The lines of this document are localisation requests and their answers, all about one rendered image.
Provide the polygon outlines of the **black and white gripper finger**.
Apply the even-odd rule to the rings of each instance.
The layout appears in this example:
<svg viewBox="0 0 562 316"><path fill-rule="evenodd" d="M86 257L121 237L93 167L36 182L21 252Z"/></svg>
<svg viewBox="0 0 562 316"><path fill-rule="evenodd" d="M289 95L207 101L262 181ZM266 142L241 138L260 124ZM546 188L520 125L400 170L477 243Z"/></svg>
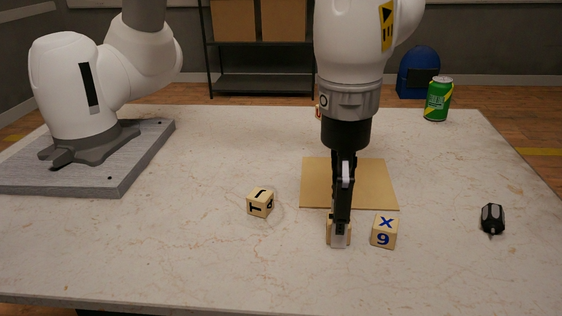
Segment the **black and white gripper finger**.
<svg viewBox="0 0 562 316"><path fill-rule="evenodd" d="M337 156L331 156L332 181L335 183L334 211L329 214L329 219L332 219L331 248L346 248L357 156L353 156L350 176L348 160L342 161L342 176L336 176L336 160Z"/></svg>
<svg viewBox="0 0 562 316"><path fill-rule="evenodd" d="M356 156L357 152L353 153L353 156ZM336 151L331 149L331 156L336 156ZM334 211L334 202L335 202L335 183L332 182L331 188L333 190L332 199L331 199L331 212Z"/></svg>

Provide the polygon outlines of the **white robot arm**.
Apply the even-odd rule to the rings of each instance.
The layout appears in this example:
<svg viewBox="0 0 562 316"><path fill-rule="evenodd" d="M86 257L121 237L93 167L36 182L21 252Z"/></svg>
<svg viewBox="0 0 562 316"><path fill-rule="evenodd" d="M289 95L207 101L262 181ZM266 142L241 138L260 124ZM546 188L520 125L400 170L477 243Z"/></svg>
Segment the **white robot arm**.
<svg viewBox="0 0 562 316"><path fill-rule="evenodd" d="M37 153L49 169L99 166L141 135L121 127L125 103L169 85L183 54L165 21L167 0L122 0L104 44L72 31L36 39L28 72L54 144ZM425 0L315 0L313 47L319 112L342 121L373 117L396 46L418 27Z"/></svg>

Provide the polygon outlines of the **tan flat mat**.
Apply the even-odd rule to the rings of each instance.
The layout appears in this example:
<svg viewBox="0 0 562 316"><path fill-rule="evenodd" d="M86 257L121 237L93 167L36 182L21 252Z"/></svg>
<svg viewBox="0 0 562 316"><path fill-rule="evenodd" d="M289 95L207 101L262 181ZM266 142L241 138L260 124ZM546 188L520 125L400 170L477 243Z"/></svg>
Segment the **tan flat mat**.
<svg viewBox="0 0 562 316"><path fill-rule="evenodd" d="M299 208L331 209L331 185L331 157L303 157ZM384 158L357 158L351 210L400 210Z"/></svg>

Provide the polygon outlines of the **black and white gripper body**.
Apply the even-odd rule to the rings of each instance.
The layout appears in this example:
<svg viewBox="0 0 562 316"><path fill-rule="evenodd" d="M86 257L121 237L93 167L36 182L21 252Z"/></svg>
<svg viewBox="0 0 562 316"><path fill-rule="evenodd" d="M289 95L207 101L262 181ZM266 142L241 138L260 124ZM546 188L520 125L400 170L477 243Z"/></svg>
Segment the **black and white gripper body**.
<svg viewBox="0 0 562 316"><path fill-rule="evenodd" d="M359 121L342 121L321 114L321 142L336 151L336 174L342 176L342 161L353 168L353 153L363 150L371 141L373 117Z"/></svg>

